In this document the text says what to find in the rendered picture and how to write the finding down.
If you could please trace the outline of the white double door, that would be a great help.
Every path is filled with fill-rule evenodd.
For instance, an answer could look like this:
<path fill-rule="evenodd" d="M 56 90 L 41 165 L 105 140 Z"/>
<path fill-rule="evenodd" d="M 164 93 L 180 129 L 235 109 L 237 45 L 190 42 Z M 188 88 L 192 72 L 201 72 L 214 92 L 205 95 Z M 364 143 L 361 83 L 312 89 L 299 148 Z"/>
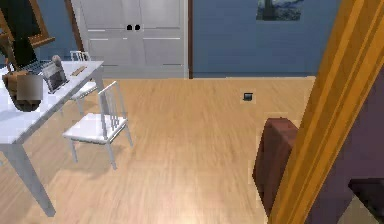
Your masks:
<path fill-rule="evenodd" d="M 84 50 L 107 77 L 184 78 L 188 0 L 72 0 Z M 141 29 L 135 31 L 135 25 Z"/>

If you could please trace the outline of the white chair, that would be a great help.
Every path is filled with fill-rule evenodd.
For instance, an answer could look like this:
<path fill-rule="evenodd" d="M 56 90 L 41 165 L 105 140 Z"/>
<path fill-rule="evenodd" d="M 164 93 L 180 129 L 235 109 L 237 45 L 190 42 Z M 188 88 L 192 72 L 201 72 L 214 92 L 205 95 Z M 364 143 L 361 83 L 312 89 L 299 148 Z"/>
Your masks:
<path fill-rule="evenodd" d="M 117 169 L 112 142 L 122 132 L 126 132 L 130 146 L 133 140 L 123 96 L 117 81 L 113 81 L 98 93 L 99 113 L 87 113 L 77 123 L 66 130 L 62 136 L 68 141 L 72 158 L 78 162 L 76 142 L 104 145 L 110 164 Z"/>
<path fill-rule="evenodd" d="M 90 61 L 91 57 L 88 52 L 71 51 L 70 57 L 72 61 Z M 96 82 L 93 80 L 88 81 L 76 94 L 71 97 L 75 101 L 81 115 L 84 114 L 82 100 L 97 89 Z"/>

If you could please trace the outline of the grey framed photo stand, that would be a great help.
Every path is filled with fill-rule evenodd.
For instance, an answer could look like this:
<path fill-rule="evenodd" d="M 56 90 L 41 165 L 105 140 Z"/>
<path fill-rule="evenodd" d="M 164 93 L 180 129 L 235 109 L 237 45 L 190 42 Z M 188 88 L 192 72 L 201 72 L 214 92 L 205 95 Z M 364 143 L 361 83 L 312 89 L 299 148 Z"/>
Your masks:
<path fill-rule="evenodd" d="M 54 94 L 69 82 L 62 66 L 57 66 L 53 61 L 46 63 L 42 68 L 43 79 L 47 83 L 49 93 Z"/>

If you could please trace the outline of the white table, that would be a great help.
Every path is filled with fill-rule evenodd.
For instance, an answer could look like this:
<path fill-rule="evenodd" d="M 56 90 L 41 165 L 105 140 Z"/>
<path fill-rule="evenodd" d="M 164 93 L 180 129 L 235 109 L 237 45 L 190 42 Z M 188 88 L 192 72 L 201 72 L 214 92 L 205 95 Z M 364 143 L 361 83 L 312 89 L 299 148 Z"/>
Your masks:
<path fill-rule="evenodd" d="M 55 208 L 35 172 L 23 143 L 91 78 L 95 80 L 98 90 L 101 91 L 104 88 L 100 73 L 102 64 L 102 61 L 64 61 L 62 65 L 69 82 L 54 94 L 49 94 L 48 87 L 44 86 L 42 102 L 33 112 L 17 110 L 4 84 L 0 84 L 0 152 L 4 153 L 48 217 L 55 215 Z M 87 68 L 78 76 L 71 76 L 72 72 L 81 66 L 87 66 Z"/>

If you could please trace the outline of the brown woven basket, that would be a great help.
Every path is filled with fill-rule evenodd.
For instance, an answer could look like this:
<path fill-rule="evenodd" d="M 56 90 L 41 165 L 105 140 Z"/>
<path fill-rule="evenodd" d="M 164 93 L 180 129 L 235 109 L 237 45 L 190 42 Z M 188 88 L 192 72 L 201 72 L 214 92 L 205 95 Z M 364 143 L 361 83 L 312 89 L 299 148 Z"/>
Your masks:
<path fill-rule="evenodd" d="M 29 71 L 14 71 L 2 76 L 14 106 L 22 112 L 35 111 L 43 99 L 43 78 Z"/>

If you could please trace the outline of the wooden framed window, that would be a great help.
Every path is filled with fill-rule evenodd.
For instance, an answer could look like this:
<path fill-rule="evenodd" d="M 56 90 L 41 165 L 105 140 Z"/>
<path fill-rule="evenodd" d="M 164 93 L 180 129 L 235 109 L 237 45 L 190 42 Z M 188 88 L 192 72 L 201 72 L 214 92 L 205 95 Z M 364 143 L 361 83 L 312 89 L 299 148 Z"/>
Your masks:
<path fill-rule="evenodd" d="M 48 33 L 37 0 L 0 0 L 0 32 L 11 40 L 27 38 L 33 48 L 55 40 Z"/>

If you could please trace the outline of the dark purple cabinet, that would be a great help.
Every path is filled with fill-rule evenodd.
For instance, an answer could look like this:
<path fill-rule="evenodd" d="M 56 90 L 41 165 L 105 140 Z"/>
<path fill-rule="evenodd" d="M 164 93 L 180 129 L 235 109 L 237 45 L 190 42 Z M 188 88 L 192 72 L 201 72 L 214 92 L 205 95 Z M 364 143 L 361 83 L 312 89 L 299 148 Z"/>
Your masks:
<path fill-rule="evenodd" d="M 348 187 L 379 224 L 384 224 L 384 178 L 351 179 Z"/>

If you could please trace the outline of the blue framed wall picture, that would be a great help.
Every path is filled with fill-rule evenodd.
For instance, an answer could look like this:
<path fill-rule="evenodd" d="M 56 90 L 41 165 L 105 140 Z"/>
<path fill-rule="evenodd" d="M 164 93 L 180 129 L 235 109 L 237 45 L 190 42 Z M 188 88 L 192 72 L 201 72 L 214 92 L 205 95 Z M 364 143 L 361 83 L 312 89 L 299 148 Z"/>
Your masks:
<path fill-rule="evenodd" d="M 260 21 L 299 21 L 304 0 L 258 0 L 256 19 Z"/>

